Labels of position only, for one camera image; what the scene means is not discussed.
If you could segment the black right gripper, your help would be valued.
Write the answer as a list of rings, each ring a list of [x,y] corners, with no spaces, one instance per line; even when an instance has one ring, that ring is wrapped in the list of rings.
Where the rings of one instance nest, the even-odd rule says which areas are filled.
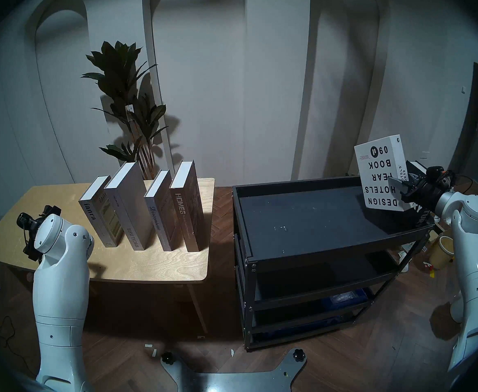
[[[388,184],[395,188],[396,194],[402,194],[403,202],[415,203],[424,208],[436,208],[442,195],[447,192],[447,184],[433,184],[426,179],[405,181],[389,176]]]

